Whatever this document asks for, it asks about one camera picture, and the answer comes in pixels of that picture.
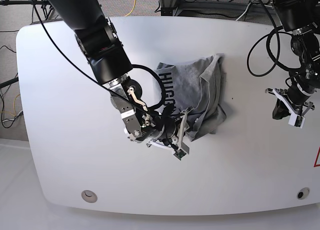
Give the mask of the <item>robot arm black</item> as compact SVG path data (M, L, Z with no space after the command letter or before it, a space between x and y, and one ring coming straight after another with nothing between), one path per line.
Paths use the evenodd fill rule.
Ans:
M289 73L291 85L283 90L293 110L302 114L302 107L320 87L320 0L270 0L281 22L278 30L291 34L292 52L299 58L300 67L277 65Z
M153 106L146 105L140 84L128 75L135 66L98 0L48 1L74 31L94 81L110 93L113 106L120 112L127 137L133 142L146 141L148 145L172 149L178 157L188 154L190 149L183 138L189 110L176 114L173 104L165 104L165 86L156 74L153 77L160 87L161 99Z

